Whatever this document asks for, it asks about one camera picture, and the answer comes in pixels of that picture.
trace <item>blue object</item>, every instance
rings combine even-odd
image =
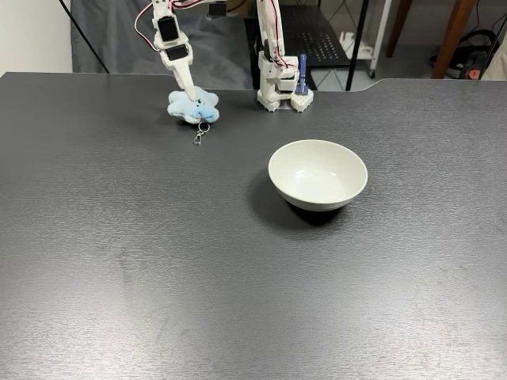
[[[307,78],[307,55],[301,53],[298,57],[299,60],[299,82],[295,87],[295,93],[308,95],[308,86],[306,83]]]
[[[219,97],[196,86],[196,100],[191,101],[185,91],[173,91],[169,94],[167,112],[171,116],[181,117],[187,123],[198,124],[201,121],[214,123],[220,114],[215,106]]]

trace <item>blue plush toy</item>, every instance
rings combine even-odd
[[[167,112],[171,116],[182,117],[191,124],[198,124],[201,121],[214,123],[220,116],[215,108],[218,102],[219,97],[200,87],[196,87],[196,101],[191,101],[185,91],[173,91],[169,94]]]

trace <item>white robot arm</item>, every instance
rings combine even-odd
[[[143,14],[150,6],[153,6],[153,26],[156,29],[154,50],[159,52],[164,65],[174,72],[178,85],[193,101],[196,100],[196,94],[189,69],[193,60],[193,51],[188,37],[179,29],[174,9],[186,9],[214,1],[152,0],[152,3],[141,13]],[[259,52],[261,88],[257,93],[257,100],[273,112],[280,106],[280,101],[290,99],[292,106],[302,112],[313,101],[313,93],[304,83],[298,85],[298,57],[285,56],[284,33],[278,0],[256,1],[264,45],[264,52]]]

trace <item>white wall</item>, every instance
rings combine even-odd
[[[72,71],[71,23],[58,0],[0,0],[0,76],[6,71]]]

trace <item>wooden chair leg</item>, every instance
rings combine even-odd
[[[402,34],[403,25],[405,24],[406,16],[409,14],[412,0],[401,0],[398,6],[398,12],[396,13],[395,25],[391,32],[391,38],[387,45],[387,57],[391,58],[395,53],[396,45],[398,44],[399,36]]]
[[[475,0],[455,1],[447,24],[447,30],[445,31],[444,40],[438,50],[435,67],[433,68],[433,79],[442,79],[444,77],[474,4]]]

